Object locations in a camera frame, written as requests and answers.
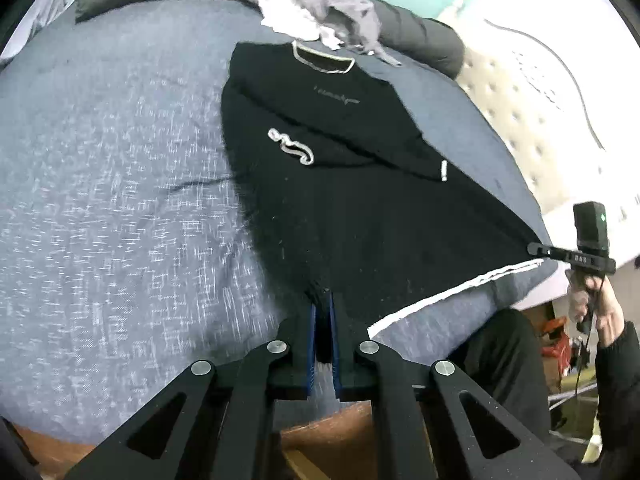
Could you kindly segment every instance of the human hand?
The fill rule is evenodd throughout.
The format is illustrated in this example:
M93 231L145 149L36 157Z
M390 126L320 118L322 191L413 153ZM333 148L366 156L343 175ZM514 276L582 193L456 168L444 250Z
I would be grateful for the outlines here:
M580 270L568 270L566 276L569 279L569 316L576 322L580 322L587 315L587 303L589 294L600 297L595 311L595 325L600 339L600 346L606 348L611 345L625 329L625 317L622 307L616 299L613 287L608 278L602 279L590 276Z

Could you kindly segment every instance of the bed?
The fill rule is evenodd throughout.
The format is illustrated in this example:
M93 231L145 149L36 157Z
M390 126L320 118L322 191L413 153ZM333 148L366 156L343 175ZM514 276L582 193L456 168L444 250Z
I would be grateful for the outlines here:
M610 1L455 0L438 18L465 42L456 81L513 153L553 243L575 249L572 205L596 200L610 256L635 259L640 47ZM515 306L564 296L567 267Z
M193 360L222 364L267 341L305 298L264 279L220 135L234 45L290 38L228 0L141 2L82 23L75 12L0 74L0 408L32 430L97 443ZM402 67L356 62L548 241L511 153L467 95L389 52ZM455 294L376 339L430 364L554 269ZM275 426L339 407L318 365L312 402L277 406Z

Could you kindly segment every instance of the blue-gray bed sheet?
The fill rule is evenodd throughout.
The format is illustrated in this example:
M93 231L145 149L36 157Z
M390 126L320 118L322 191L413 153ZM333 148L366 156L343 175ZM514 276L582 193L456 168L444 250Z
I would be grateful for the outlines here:
M226 0L145 2L79 24L71 7L0 73L0 410L9 420L100 442L193 360L222 364L267 341L284 305L299 300L264 279L222 141L235 44L290 41L260 19ZM548 241L512 156L465 93L389 53L400 68L356 61L393 83L430 144ZM376 338L430 364L553 269L467 290ZM279 403L275 423L338 407L319 365L311 402Z

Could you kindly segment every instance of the triangular cutout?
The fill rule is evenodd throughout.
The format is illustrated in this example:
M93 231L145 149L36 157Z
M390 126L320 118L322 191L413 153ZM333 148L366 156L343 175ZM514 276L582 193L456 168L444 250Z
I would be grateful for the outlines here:
M186 399L185 394L177 394L129 437L127 447L158 460L164 453Z
M496 458L520 445L518 438L507 430L472 394L462 392L460 402L478 441L480 451L486 459Z

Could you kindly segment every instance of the white furniture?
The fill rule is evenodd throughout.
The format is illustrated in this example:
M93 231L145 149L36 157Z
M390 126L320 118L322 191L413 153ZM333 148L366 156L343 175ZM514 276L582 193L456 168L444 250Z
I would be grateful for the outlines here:
M608 0L456 0L457 78L504 140L553 244L575 248L572 205L607 209L610 255L640 254L640 47ZM566 293L565 266L517 308Z

